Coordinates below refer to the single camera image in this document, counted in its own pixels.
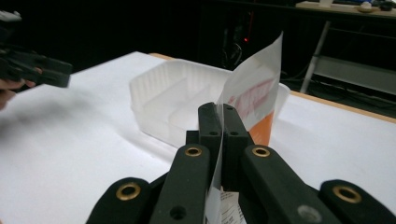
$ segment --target clear plastic tray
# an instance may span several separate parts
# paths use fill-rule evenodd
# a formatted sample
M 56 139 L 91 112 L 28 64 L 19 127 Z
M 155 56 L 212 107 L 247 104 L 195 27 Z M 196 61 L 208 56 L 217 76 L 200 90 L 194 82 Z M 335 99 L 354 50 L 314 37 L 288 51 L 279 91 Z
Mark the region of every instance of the clear plastic tray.
M 198 107 L 216 103 L 231 71 L 201 63 L 169 60 L 135 77 L 130 92 L 135 118 L 143 133 L 182 147 L 187 130 L 198 130 Z M 289 89 L 282 85 L 282 95 Z M 276 110 L 283 104 L 276 100 Z

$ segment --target hand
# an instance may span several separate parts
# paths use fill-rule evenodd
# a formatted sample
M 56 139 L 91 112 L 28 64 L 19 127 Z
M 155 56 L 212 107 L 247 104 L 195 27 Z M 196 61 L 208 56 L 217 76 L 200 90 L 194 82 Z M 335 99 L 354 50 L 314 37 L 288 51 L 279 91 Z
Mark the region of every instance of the hand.
M 35 85 L 34 82 L 27 80 L 21 80 L 17 82 L 0 79 L 0 110 L 4 109 L 7 105 L 7 102 L 15 96 L 16 93 L 12 90 L 17 90 L 21 88 L 24 84 L 26 84 L 30 88 Z

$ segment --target metal grommet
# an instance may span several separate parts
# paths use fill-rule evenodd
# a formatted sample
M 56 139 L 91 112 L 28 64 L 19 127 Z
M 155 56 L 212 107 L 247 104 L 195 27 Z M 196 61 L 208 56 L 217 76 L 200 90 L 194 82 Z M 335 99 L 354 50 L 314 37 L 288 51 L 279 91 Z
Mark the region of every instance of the metal grommet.
M 122 201 L 128 201 L 140 194 L 141 188 L 134 182 L 123 184 L 117 190 L 117 198 Z
M 184 152 L 186 153 L 186 155 L 191 157 L 197 157 L 202 154 L 202 150 L 198 147 L 189 147 Z
M 269 157 L 271 155 L 270 150 L 265 147 L 254 147 L 252 149 L 252 152 L 258 157 Z
M 332 188 L 332 192 L 334 192 L 334 194 L 338 198 L 340 198 L 348 203 L 360 203 L 361 202 L 361 195 L 351 187 L 335 186 L 334 188 Z

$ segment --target white tabletop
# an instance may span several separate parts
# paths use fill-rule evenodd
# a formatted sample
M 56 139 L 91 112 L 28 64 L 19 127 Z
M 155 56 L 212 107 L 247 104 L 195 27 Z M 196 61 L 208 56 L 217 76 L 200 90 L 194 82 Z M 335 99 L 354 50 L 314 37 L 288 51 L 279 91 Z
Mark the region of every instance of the white tabletop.
M 0 219 L 85 223 L 115 181 L 153 181 L 176 148 L 141 133 L 129 81 L 163 63 L 134 52 L 74 74 L 69 88 L 39 86 L 0 111 Z M 396 125 L 291 95 L 270 146 L 314 188 L 359 185 L 396 213 Z

